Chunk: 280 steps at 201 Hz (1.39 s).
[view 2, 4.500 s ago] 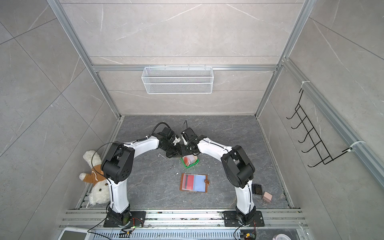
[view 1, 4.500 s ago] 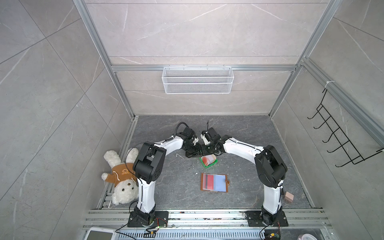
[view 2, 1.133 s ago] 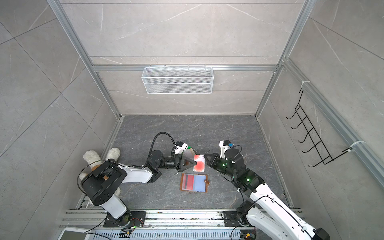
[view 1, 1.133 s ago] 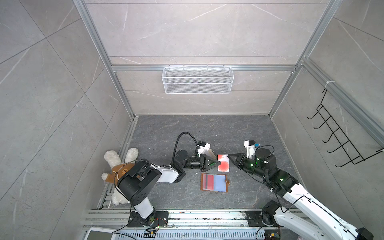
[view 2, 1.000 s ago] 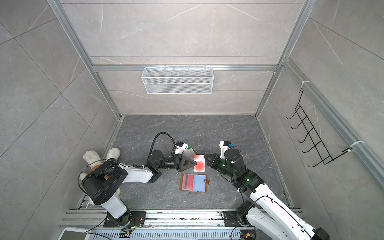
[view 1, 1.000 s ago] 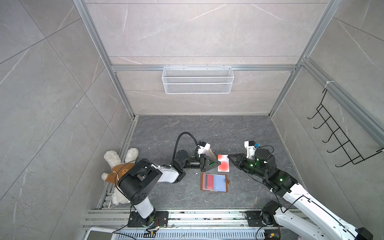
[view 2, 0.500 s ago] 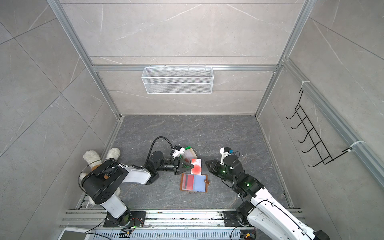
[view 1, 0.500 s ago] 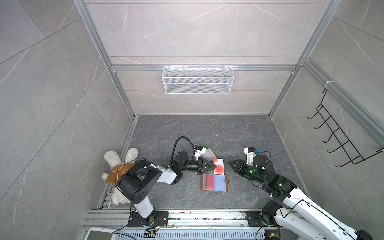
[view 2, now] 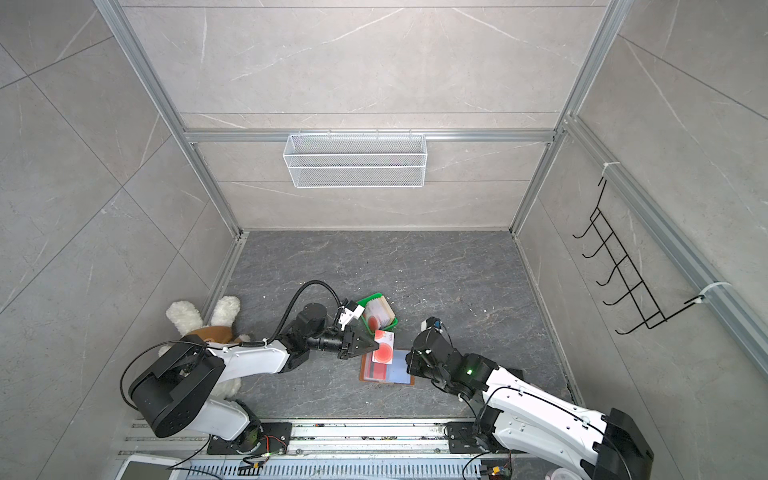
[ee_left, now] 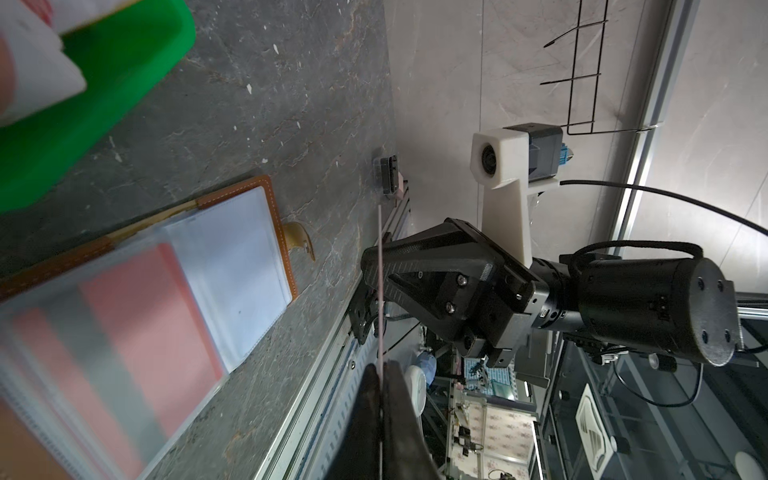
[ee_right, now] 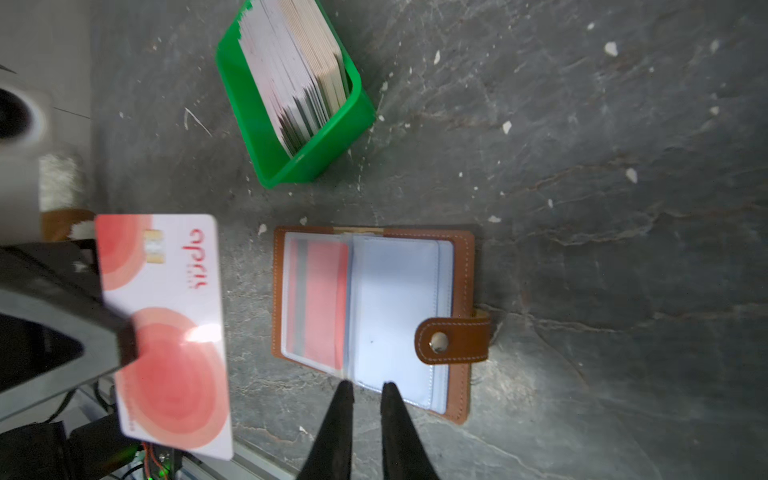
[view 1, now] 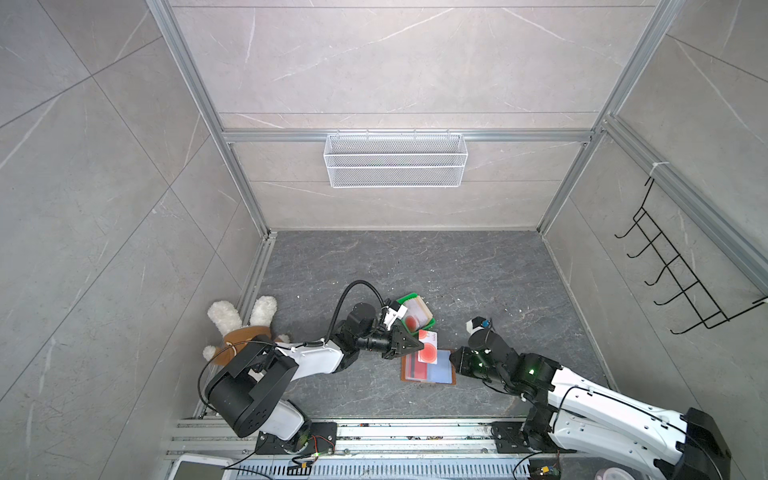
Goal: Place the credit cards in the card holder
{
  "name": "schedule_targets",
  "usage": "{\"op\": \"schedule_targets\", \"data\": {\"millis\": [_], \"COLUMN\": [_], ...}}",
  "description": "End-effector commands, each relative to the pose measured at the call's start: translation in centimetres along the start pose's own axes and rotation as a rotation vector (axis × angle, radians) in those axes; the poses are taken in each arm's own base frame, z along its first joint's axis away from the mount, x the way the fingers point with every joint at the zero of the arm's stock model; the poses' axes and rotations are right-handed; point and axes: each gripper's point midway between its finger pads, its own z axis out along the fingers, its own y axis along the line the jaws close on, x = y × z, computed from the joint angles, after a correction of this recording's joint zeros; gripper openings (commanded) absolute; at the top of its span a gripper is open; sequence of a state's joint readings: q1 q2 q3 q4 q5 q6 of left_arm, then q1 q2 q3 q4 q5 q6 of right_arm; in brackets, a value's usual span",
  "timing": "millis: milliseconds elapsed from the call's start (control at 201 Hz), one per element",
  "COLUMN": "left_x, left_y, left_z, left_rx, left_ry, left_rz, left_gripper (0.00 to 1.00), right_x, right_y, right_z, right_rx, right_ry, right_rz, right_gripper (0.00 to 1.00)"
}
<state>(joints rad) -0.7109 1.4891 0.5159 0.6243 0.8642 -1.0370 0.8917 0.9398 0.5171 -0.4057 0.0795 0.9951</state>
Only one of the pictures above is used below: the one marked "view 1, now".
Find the brown leather card holder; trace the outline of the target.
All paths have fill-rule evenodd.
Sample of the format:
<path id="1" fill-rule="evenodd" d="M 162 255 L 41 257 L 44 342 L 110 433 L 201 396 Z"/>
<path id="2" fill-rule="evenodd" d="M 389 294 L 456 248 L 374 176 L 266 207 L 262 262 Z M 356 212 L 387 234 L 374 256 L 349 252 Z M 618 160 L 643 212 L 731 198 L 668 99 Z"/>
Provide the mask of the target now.
<path id="1" fill-rule="evenodd" d="M 439 349 L 437 363 L 428 364 L 428 379 L 425 382 L 416 382 L 416 383 L 455 385 L 456 372 L 455 372 L 454 366 L 450 362 L 450 359 L 449 359 L 450 354 L 451 354 L 450 350 Z M 404 381 L 402 379 L 403 359 L 401 364 L 401 380 L 402 381 Z"/>

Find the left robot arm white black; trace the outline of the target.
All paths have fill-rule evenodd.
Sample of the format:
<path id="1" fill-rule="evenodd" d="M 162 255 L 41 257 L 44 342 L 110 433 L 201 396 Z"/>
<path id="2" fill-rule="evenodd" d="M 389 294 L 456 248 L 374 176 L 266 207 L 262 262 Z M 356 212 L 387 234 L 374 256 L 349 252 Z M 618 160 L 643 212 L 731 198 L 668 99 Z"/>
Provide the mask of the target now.
<path id="1" fill-rule="evenodd" d="M 235 341 L 224 350 L 232 359 L 205 386 L 202 398 L 238 437 L 269 434 L 297 450 L 307 442 L 311 421 L 283 398 L 292 381 L 339 373 L 362 351 L 391 360 L 423 349 L 395 310 L 358 303 L 323 340 L 285 344 L 258 334 Z"/>

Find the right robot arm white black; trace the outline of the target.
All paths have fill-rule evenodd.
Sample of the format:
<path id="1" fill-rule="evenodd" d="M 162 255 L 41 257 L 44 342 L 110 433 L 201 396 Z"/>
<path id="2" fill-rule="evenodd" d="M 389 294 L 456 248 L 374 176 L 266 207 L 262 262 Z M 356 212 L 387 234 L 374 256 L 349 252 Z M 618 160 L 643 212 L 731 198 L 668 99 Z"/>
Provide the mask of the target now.
<path id="1" fill-rule="evenodd" d="M 519 428 L 495 424 L 501 442 L 541 453 L 591 454 L 652 479 L 730 476 L 729 447 L 701 410 L 680 413 L 632 399 L 543 355 L 518 353 L 487 328 L 474 329 L 450 362 L 458 374 L 529 403 Z"/>

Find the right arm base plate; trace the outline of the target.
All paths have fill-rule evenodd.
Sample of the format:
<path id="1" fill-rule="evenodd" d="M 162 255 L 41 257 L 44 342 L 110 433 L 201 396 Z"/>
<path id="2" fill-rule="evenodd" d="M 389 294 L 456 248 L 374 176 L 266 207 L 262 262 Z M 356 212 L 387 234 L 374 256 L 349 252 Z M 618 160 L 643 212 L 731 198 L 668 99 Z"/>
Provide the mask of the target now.
<path id="1" fill-rule="evenodd" d="M 545 439 L 526 430 L 523 420 L 494 421 L 490 424 L 491 438 L 496 452 L 499 454 L 544 452 L 574 453 L 574 450 L 563 449 L 555 445 L 551 439 Z"/>

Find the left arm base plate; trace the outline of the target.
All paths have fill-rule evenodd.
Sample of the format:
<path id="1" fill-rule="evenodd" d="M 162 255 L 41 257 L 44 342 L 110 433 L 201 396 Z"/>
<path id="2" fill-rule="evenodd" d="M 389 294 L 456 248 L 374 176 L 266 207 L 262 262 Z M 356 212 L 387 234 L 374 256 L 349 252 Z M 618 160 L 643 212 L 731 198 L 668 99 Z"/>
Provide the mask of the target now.
<path id="1" fill-rule="evenodd" d="M 309 456 L 315 453 L 333 454 L 337 438 L 336 422 L 311 422 L 289 440 L 281 440 L 273 434 L 258 436 L 255 453 L 257 455 L 292 455 Z"/>

